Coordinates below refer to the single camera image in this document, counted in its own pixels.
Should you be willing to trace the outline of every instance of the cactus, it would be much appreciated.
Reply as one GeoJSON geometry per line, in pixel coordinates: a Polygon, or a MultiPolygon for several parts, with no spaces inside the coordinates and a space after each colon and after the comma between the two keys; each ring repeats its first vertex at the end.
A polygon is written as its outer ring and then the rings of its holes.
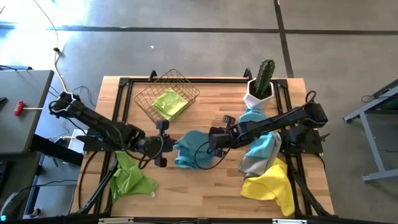
{"type": "Polygon", "coordinates": [[[271,59],[266,59],[260,65],[260,70],[254,84],[254,96],[257,99],[264,99],[266,92],[271,81],[272,74],[274,73],[275,62],[271,59]]]}

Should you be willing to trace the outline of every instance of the white planter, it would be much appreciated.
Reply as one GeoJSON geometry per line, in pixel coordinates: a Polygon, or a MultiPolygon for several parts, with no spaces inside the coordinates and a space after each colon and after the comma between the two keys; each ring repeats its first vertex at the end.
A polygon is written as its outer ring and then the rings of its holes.
{"type": "Polygon", "coordinates": [[[246,94],[243,97],[243,101],[248,106],[250,109],[263,109],[265,104],[274,97],[275,92],[274,92],[274,86],[272,83],[269,84],[269,88],[271,88],[271,95],[268,96],[267,98],[264,98],[262,100],[257,99],[255,96],[250,94],[249,88],[250,88],[250,83],[255,82],[256,79],[248,81],[248,88],[246,90],[246,94]]]}

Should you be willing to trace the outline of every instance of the potted cactus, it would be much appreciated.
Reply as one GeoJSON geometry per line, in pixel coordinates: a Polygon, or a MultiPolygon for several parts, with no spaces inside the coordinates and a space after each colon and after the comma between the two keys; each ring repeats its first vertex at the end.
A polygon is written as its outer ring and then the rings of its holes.
{"type": "Polygon", "coordinates": [[[257,78],[248,81],[248,89],[243,97],[248,108],[262,109],[274,96],[274,86],[271,84],[274,69],[275,62],[267,59],[261,63],[257,78]]]}

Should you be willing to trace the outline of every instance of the gray metal frame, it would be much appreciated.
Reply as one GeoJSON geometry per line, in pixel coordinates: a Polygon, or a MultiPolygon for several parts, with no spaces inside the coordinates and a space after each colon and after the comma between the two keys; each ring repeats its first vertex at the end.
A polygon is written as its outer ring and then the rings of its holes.
{"type": "Polygon", "coordinates": [[[366,133],[366,137],[368,138],[369,145],[373,153],[374,160],[376,161],[377,168],[379,169],[379,172],[362,176],[365,183],[368,183],[372,180],[398,177],[398,169],[385,170],[366,114],[367,111],[377,108],[382,102],[388,100],[390,96],[394,96],[396,94],[398,94],[398,86],[391,88],[390,90],[386,91],[384,94],[379,96],[378,98],[370,101],[369,103],[366,103],[360,109],[350,113],[348,116],[345,116],[343,118],[346,123],[352,122],[353,119],[361,118],[362,125],[366,133]]]}

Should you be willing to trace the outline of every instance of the gray cloth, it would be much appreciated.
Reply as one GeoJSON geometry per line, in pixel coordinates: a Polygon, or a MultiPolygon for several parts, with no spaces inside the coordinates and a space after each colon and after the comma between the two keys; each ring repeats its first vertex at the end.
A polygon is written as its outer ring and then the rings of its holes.
{"type": "Polygon", "coordinates": [[[278,155],[282,140],[278,133],[275,134],[275,144],[268,158],[245,156],[239,166],[239,171],[245,173],[244,178],[259,177],[266,172],[278,155]]]}

